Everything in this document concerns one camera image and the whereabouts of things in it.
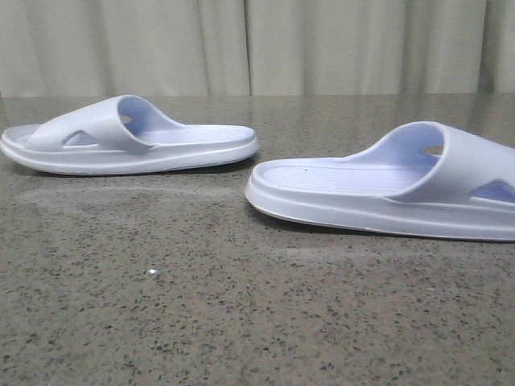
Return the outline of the light blue slipper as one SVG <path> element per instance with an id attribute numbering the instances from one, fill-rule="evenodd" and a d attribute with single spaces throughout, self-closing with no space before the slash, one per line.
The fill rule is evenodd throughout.
<path id="1" fill-rule="evenodd" d="M 257 165 L 245 189 L 283 220 L 452 239 L 514 238 L 514 151 L 432 121 L 345 158 Z"/>
<path id="2" fill-rule="evenodd" d="M 125 95 L 41 125 L 12 127 L 1 149 L 23 166 L 54 174 L 133 175 L 239 162 L 257 152 L 258 140 L 246 126 L 178 123 Z"/>

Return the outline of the beige background curtain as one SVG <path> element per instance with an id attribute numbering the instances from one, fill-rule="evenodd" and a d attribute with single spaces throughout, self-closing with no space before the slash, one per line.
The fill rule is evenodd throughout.
<path id="1" fill-rule="evenodd" d="M 4 1 L 5 97 L 512 92 L 511 1 Z"/>

